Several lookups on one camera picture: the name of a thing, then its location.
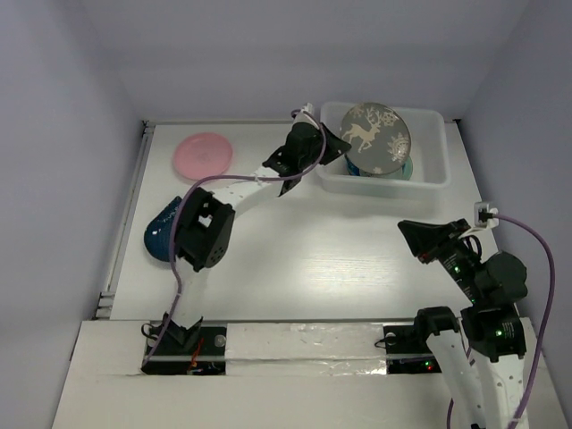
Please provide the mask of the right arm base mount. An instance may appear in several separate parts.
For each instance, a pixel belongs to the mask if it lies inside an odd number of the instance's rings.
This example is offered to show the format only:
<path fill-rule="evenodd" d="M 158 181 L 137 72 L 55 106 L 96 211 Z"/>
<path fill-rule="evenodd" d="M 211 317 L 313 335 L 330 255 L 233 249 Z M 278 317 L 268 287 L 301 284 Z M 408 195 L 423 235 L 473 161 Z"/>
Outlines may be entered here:
<path fill-rule="evenodd" d="M 420 309 L 412 324 L 383 327 L 383 336 L 374 346 L 385 351 L 388 374 L 438 374 L 441 367 L 427 346 L 431 334 L 459 332 L 457 318 L 448 307 Z"/>

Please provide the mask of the green flower round plate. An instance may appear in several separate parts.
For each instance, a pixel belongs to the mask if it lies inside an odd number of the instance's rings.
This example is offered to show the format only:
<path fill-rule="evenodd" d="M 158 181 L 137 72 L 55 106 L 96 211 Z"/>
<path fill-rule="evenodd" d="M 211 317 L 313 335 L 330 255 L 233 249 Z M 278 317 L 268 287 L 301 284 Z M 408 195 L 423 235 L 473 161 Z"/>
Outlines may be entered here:
<path fill-rule="evenodd" d="M 409 156 L 406 162 L 396 171 L 393 178 L 396 180 L 409 181 L 413 173 L 413 161 Z"/>

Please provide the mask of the blue polka dot plate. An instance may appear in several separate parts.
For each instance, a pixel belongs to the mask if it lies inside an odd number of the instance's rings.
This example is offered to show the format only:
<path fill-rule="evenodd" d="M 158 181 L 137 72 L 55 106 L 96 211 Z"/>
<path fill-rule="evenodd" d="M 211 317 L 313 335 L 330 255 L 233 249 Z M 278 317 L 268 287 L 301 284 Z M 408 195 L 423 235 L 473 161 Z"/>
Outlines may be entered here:
<path fill-rule="evenodd" d="M 349 175 L 352 176 L 360 176 L 361 172 L 360 169 L 349 159 L 348 156 L 345 156 L 345 161 L 347 165 L 347 170 Z"/>

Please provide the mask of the grey reindeer plate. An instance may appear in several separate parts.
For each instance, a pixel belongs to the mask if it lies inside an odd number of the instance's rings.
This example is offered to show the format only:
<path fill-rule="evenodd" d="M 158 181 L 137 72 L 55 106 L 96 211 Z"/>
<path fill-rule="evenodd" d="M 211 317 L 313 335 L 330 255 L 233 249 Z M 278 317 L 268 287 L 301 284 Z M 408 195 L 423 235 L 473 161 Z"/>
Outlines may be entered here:
<path fill-rule="evenodd" d="M 345 113 L 340 138 L 350 143 L 345 156 L 360 169 L 361 177 L 394 179 L 412 147 L 402 117 L 389 106 L 374 102 L 353 105 Z"/>

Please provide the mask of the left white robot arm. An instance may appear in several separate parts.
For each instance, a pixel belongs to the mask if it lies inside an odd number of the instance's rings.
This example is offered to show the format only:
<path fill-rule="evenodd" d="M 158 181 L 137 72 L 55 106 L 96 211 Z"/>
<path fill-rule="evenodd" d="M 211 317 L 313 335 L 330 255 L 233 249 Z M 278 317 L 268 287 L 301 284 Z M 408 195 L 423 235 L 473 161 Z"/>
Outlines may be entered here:
<path fill-rule="evenodd" d="M 223 175 L 223 180 L 232 180 L 233 183 L 216 191 L 202 188 L 203 183 L 216 181 L 216 176 L 209 176 L 193 185 L 180 202 L 172 222 L 169 263 L 177 290 L 170 310 L 164 315 L 156 345 L 166 342 L 177 352 L 187 353 L 198 343 L 202 316 L 197 308 L 189 315 L 192 326 L 175 322 L 179 313 L 177 306 L 185 289 L 177 263 L 184 260 L 190 264 L 193 270 L 190 288 L 198 292 L 206 283 L 199 274 L 222 260 L 229 247 L 236 218 L 255 206 L 286 194 L 319 164 L 331 163 L 350 148 L 350 143 L 336 137 L 321 123 L 296 122 L 285 143 L 251 175 Z"/>

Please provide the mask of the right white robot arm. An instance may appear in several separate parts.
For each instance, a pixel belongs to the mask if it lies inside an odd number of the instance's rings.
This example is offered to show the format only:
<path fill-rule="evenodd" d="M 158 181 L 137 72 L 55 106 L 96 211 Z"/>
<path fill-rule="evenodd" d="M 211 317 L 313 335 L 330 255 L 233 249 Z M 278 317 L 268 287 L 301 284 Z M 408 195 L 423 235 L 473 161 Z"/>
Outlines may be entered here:
<path fill-rule="evenodd" d="M 393 343 L 429 350 L 438 363 L 465 428 L 527 428 L 532 375 L 525 376 L 526 334 L 516 304 L 527 295 L 520 259 L 499 251 L 483 259 L 467 238 L 499 223 L 496 213 L 445 224 L 403 220 L 398 228 L 416 259 L 439 263 L 469 301 L 417 311 Z"/>

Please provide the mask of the dark blue leaf plate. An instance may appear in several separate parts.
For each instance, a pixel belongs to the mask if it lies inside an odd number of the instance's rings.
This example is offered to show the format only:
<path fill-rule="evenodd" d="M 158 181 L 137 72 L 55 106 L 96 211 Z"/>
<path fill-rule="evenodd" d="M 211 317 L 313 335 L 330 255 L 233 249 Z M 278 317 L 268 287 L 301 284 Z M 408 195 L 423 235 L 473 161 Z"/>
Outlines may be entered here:
<path fill-rule="evenodd" d="M 170 234 L 180 203 L 181 197 L 176 196 L 151 220 L 144 232 L 144 246 L 148 254 L 160 262 L 169 262 Z"/>

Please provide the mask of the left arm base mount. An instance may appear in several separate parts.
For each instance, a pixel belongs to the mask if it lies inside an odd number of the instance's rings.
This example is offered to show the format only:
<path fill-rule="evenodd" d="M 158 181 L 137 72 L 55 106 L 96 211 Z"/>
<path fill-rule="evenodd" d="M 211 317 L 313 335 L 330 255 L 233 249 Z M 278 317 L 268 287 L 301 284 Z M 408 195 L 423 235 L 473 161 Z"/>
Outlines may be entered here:
<path fill-rule="evenodd" d="M 204 324 L 190 328 L 171 321 L 159 339 L 162 325 L 143 324 L 141 333 L 147 344 L 141 371 L 147 375 L 225 375 L 226 325 Z"/>

